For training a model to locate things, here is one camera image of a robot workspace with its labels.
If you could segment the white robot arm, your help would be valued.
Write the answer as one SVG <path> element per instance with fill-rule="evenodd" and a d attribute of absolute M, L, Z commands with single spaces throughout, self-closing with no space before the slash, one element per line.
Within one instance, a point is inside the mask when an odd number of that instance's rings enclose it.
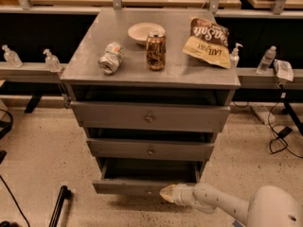
<path fill-rule="evenodd" d="M 222 192 L 209 183 L 171 184 L 159 194 L 168 202 L 208 214 L 220 208 L 245 227 L 303 227 L 302 205 L 276 186 L 260 187 L 249 201 Z"/>

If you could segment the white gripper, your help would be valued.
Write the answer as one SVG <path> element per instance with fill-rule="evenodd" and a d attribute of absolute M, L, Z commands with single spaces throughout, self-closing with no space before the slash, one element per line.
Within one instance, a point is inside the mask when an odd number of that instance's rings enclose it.
<path fill-rule="evenodd" d="M 166 186 L 159 191 L 159 194 L 165 201 L 181 206 L 193 206 L 196 203 L 194 186 L 185 183 Z"/>

